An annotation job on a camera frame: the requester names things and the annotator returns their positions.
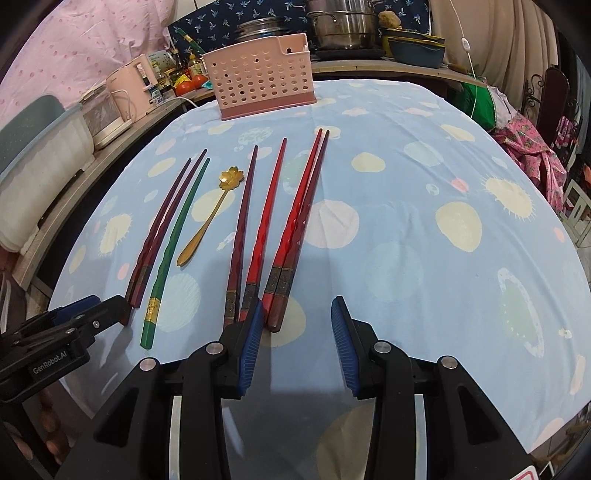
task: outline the pink utensil holder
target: pink utensil holder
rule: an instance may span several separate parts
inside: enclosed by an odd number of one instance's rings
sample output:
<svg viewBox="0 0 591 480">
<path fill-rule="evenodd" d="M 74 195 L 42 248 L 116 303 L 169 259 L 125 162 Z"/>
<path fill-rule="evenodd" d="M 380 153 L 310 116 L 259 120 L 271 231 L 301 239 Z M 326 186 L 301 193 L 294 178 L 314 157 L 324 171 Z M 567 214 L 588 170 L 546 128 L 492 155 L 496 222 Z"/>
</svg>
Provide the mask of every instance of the pink utensil holder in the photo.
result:
<svg viewBox="0 0 591 480">
<path fill-rule="evenodd" d="M 305 33 L 248 40 L 203 60 L 222 120 L 316 103 Z"/>
</svg>

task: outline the chopsticks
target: chopsticks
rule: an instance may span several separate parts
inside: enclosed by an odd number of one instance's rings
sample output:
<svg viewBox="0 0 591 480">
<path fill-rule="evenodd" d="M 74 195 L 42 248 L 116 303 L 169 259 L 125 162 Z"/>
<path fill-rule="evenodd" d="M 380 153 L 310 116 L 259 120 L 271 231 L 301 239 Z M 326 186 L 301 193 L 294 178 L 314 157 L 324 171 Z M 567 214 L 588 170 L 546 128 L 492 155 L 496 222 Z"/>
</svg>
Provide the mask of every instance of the chopsticks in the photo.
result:
<svg viewBox="0 0 591 480">
<path fill-rule="evenodd" d="M 267 318 L 267 328 L 273 333 L 279 332 L 283 323 L 291 286 L 296 274 L 297 263 L 300 259 L 301 244 L 304 240 L 306 224 L 308 222 L 308 217 L 310 216 L 310 209 L 312 207 L 312 202 L 314 201 L 314 194 L 316 193 L 316 187 L 320 178 L 320 169 L 322 168 L 322 162 L 324 161 L 329 134 L 330 132 L 327 130 L 324 135 L 322 146 L 320 147 L 320 153 L 318 154 L 316 165 L 314 166 L 314 173 L 310 178 L 310 184 L 306 190 L 304 203 L 297 218 L 297 225 L 291 237 L 290 248 L 281 268 L 281 274 L 279 275 L 279 280 L 277 282 L 277 289 L 272 298 Z"/>
<path fill-rule="evenodd" d="M 295 198 L 291 206 L 291 211 L 289 216 L 287 217 L 287 223 L 285 224 L 283 234 L 281 235 L 279 248 L 277 249 L 277 253 L 275 254 L 275 259 L 273 260 L 273 265 L 271 267 L 271 272 L 269 273 L 267 286 L 265 287 L 265 292 L 262 296 L 262 306 L 264 310 L 265 321 L 267 320 L 269 311 L 271 310 L 271 303 L 273 302 L 273 296 L 275 295 L 275 291 L 277 290 L 279 276 L 281 275 L 281 269 L 283 268 L 285 257 L 287 256 L 287 252 L 290 249 L 291 237 L 293 236 L 293 232 L 296 228 L 297 219 L 300 215 L 301 204 L 306 193 L 308 179 L 310 178 L 312 166 L 314 165 L 314 158 L 316 157 L 316 152 L 318 150 L 318 144 L 320 143 L 321 135 L 322 129 L 319 129 L 318 134 L 316 135 L 316 139 L 314 140 L 312 150 L 310 151 L 310 156 L 308 157 L 306 168 L 304 169 L 304 173 L 301 177 L 300 185 L 298 186 L 298 189 L 295 193 Z"/>
<path fill-rule="evenodd" d="M 133 285 L 133 288 L 131 289 L 131 293 L 128 298 L 129 304 L 131 305 L 132 308 L 138 309 L 142 303 L 142 298 L 144 297 L 144 292 L 145 292 L 146 286 L 148 285 L 148 280 L 150 279 L 150 274 L 152 272 L 152 268 L 154 268 L 154 262 L 156 261 L 156 257 L 158 256 L 158 250 L 160 249 L 160 246 L 162 245 L 162 242 L 164 241 L 164 236 L 166 235 L 166 231 L 168 229 L 168 226 L 173 219 L 173 216 L 178 208 L 178 205 L 181 202 L 181 199 L 183 198 L 184 192 L 187 190 L 187 187 L 189 186 L 191 179 L 195 175 L 195 172 L 197 171 L 197 168 L 201 164 L 203 157 L 205 157 L 206 153 L 207 153 L 207 148 L 201 152 L 201 155 L 199 155 L 199 158 L 195 162 L 195 165 L 193 165 L 193 168 L 191 168 L 189 175 L 187 175 L 187 177 L 185 178 L 185 180 L 184 180 L 183 184 L 181 185 L 181 187 L 179 188 L 172 204 L 170 205 L 170 208 L 168 208 L 168 211 L 166 212 L 166 216 L 164 217 L 164 220 L 162 221 L 162 223 L 159 223 L 158 216 L 160 216 L 160 218 L 162 218 L 162 215 L 164 214 L 164 212 L 159 211 L 156 219 L 154 220 L 154 223 L 152 224 L 152 227 L 150 228 L 150 233 L 148 234 L 148 237 L 150 237 L 150 234 L 155 229 L 157 229 L 158 232 L 152 233 L 152 236 L 154 237 L 154 239 L 150 242 L 150 247 L 149 247 L 147 253 L 145 255 L 143 255 L 143 257 L 140 254 L 141 259 L 138 258 L 138 264 L 134 268 L 134 272 L 136 269 L 139 269 L 137 277 L 134 279 L 134 275 L 132 274 L 132 277 L 129 281 L 129 283 L 131 285 L 132 280 L 134 280 L 134 285 Z"/>
<path fill-rule="evenodd" d="M 197 170 L 197 166 L 200 164 L 200 162 L 201 157 L 199 158 L 195 166 L 192 168 L 191 173 L 187 177 L 188 180 L 191 179 L 191 177 Z M 160 262 L 156 282 L 154 282 L 154 286 L 152 287 L 152 293 L 150 294 L 148 308 L 146 309 L 144 327 L 142 328 L 142 337 L 140 340 L 140 345 L 146 350 L 150 350 L 154 343 L 154 335 L 156 333 L 156 322 L 158 320 L 158 311 L 160 310 L 160 302 L 162 301 L 164 285 L 166 283 L 166 278 L 168 277 L 170 264 L 173 261 L 174 249 L 177 246 L 178 238 L 181 235 L 184 221 L 187 218 L 187 214 L 189 213 L 189 209 L 191 208 L 191 204 L 193 203 L 193 199 L 195 198 L 195 194 L 197 193 L 197 189 L 199 188 L 199 184 L 201 183 L 201 179 L 203 178 L 203 175 L 208 165 L 209 158 L 205 160 L 203 168 L 199 171 L 199 175 L 197 175 L 197 178 L 191 186 L 191 190 L 189 190 L 187 198 L 183 203 L 183 207 L 181 208 L 181 211 L 178 214 L 177 221 L 174 223 L 173 231 L 170 234 L 170 239 L 168 240 L 166 250 L 164 250 L 164 256 L 162 258 L 162 261 Z"/>
<path fill-rule="evenodd" d="M 223 327 L 237 321 L 240 304 L 240 283 L 242 281 L 242 259 L 244 254 L 244 239 L 246 237 L 246 219 L 248 217 L 248 207 L 251 201 L 252 179 L 255 174 L 256 155 L 258 146 L 252 150 L 251 164 L 248 167 L 246 176 L 246 185 L 242 194 L 242 203 L 240 213 L 238 214 L 238 225 L 236 226 L 236 236 L 234 237 L 234 250 L 230 260 L 230 274 L 228 276 L 228 288 L 226 289 L 226 306 L 224 310 Z"/>
<path fill-rule="evenodd" d="M 261 223 L 259 224 L 258 232 L 256 233 L 255 248 L 252 252 L 251 266 L 246 275 L 246 286 L 244 288 L 244 298 L 242 299 L 242 307 L 240 309 L 239 321 L 246 320 L 246 315 L 251 307 L 252 302 L 258 298 L 259 287 L 261 285 L 262 265 L 264 260 L 265 246 L 267 244 L 267 233 L 269 232 L 269 224 L 271 223 L 271 212 L 275 202 L 275 194 L 277 193 L 277 185 L 279 184 L 279 174 L 281 172 L 281 164 L 285 156 L 285 148 L 287 146 L 287 139 L 284 138 L 281 143 L 279 155 L 277 155 L 277 162 L 275 163 L 275 170 L 271 177 L 271 184 L 267 192 L 267 199 L 263 207 Z"/>
<path fill-rule="evenodd" d="M 183 168 L 181 169 L 177 178 L 175 179 L 173 186 L 170 187 L 170 190 L 168 191 L 166 198 L 162 202 L 162 205 L 160 205 L 160 209 L 158 210 L 158 213 L 156 214 L 156 217 L 154 218 L 152 226 L 150 227 L 150 231 L 148 232 L 148 236 L 146 237 L 146 240 L 144 241 L 144 245 L 142 247 L 141 252 L 139 253 L 138 260 L 135 263 L 135 267 L 134 267 L 134 270 L 131 274 L 131 278 L 129 279 L 129 283 L 127 284 L 127 292 L 125 293 L 125 299 L 130 303 L 131 303 L 131 297 L 132 297 L 134 290 L 136 288 L 136 283 L 137 283 L 138 279 L 140 278 L 140 276 L 143 277 L 145 274 L 146 267 L 144 265 L 144 260 L 145 260 L 145 257 L 148 255 L 150 248 L 152 247 L 152 242 L 154 241 L 154 237 L 156 236 L 156 233 L 158 232 L 158 228 L 160 227 L 160 223 L 162 222 L 162 217 L 166 213 L 166 209 L 168 208 L 168 204 L 170 203 L 170 200 L 172 200 L 174 192 L 177 190 L 178 184 L 180 183 L 181 179 L 183 178 L 183 175 L 184 175 L 185 171 L 187 170 L 190 163 L 191 163 L 191 159 L 189 158 L 187 160 L 187 162 L 185 163 L 185 165 L 183 166 Z M 127 325 L 128 321 L 129 321 L 129 318 L 126 317 L 121 320 L 121 323 L 123 325 Z"/>
</svg>

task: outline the white cable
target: white cable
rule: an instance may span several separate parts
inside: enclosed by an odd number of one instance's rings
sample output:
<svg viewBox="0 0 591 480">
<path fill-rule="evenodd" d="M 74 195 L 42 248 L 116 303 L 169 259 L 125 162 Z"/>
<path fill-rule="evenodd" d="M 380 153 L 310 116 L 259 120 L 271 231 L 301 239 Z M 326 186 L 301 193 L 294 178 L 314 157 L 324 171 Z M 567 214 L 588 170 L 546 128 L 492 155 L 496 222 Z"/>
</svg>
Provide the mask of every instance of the white cable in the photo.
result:
<svg viewBox="0 0 591 480">
<path fill-rule="evenodd" d="M 114 92 L 111 92 L 111 95 L 114 95 L 116 93 L 119 92 L 123 92 L 124 94 L 127 95 L 127 114 L 129 116 L 129 118 L 126 118 L 125 120 L 131 120 L 131 98 L 129 98 L 129 92 L 127 90 L 115 90 Z"/>
<path fill-rule="evenodd" d="M 457 23 L 458 23 L 458 25 L 460 25 L 460 32 L 462 32 L 462 47 L 463 47 L 464 51 L 466 52 L 466 55 L 468 55 L 468 60 L 470 61 L 470 68 L 472 69 L 472 76 L 476 80 L 476 72 L 474 71 L 474 65 L 472 63 L 472 56 L 470 55 L 470 51 L 471 51 L 470 42 L 468 42 L 468 39 L 466 38 L 466 35 L 464 34 L 464 28 L 462 27 L 462 22 L 460 21 L 460 15 L 457 14 L 456 6 L 453 4 L 453 0 L 449 0 L 449 2 L 452 5 L 453 12 L 456 14 Z M 478 98 L 478 86 L 476 86 L 476 93 L 474 95 L 474 107 L 472 107 L 472 114 L 470 115 L 470 118 L 474 117 L 474 112 L 476 111 L 477 98 Z"/>
<path fill-rule="evenodd" d="M 164 105 L 165 103 L 169 103 L 169 102 L 174 102 L 175 100 L 184 100 L 186 102 L 189 102 L 191 105 L 193 105 L 195 108 L 197 108 L 197 104 L 195 102 L 193 102 L 192 100 L 189 100 L 186 97 L 174 97 L 174 98 L 169 98 L 168 100 L 165 100 L 164 103 L 162 103 L 162 105 Z"/>
</svg>

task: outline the gold spoon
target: gold spoon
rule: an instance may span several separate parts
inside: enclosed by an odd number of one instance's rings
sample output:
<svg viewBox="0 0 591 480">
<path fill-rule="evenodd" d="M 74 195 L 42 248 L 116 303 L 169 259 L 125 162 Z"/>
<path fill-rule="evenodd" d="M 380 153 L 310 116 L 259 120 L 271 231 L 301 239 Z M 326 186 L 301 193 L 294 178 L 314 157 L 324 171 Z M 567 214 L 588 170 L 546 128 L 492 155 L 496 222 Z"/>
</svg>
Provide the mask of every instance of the gold spoon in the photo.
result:
<svg viewBox="0 0 591 480">
<path fill-rule="evenodd" d="M 205 221 L 205 223 L 201 226 L 199 231 L 195 234 L 195 236 L 191 239 L 191 241 L 187 244 L 187 246 L 183 249 L 183 251 L 178 256 L 177 266 L 182 267 L 185 265 L 191 257 L 194 255 L 195 250 L 201 243 L 203 239 L 203 235 L 207 231 L 207 227 L 212 222 L 213 218 L 216 216 L 217 211 L 222 206 L 226 195 L 230 190 L 237 188 L 240 185 L 240 182 L 244 180 L 244 172 L 242 170 L 238 170 L 238 167 L 230 167 L 228 171 L 223 171 L 220 175 L 220 188 L 223 190 L 222 196 L 217 201 L 217 205 L 214 207 L 211 215 Z"/>
</svg>

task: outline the metal screw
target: metal screw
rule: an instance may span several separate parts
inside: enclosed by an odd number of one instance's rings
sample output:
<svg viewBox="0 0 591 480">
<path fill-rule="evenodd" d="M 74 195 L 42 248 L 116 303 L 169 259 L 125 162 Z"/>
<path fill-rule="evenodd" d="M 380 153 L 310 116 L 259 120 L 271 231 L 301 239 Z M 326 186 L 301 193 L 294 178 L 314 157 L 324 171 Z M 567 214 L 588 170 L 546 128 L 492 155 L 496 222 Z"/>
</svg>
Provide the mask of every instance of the metal screw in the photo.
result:
<svg viewBox="0 0 591 480">
<path fill-rule="evenodd" d="M 140 369 L 142 369 L 144 372 L 149 372 L 150 370 L 152 370 L 154 367 L 156 366 L 156 360 L 154 360 L 153 358 L 144 358 L 140 363 L 139 363 L 139 367 Z"/>
<path fill-rule="evenodd" d="M 209 355 L 217 355 L 223 352 L 223 345 L 220 342 L 213 342 L 205 347 L 205 351 Z"/>
<path fill-rule="evenodd" d="M 444 356 L 441 359 L 441 364 L 445 368 L 448 368 L 449 370 L 453 370 L 454 368 L 457 367 L 457 360 L 455 358 L 453 358 L 452 356 Z"/>
<path fill-rule="evenodd" d="M 375 342 L 374 350 L 377 353 L 390 353 L 392 351 L 392 345 L 388 342 Z"/>
</svg>

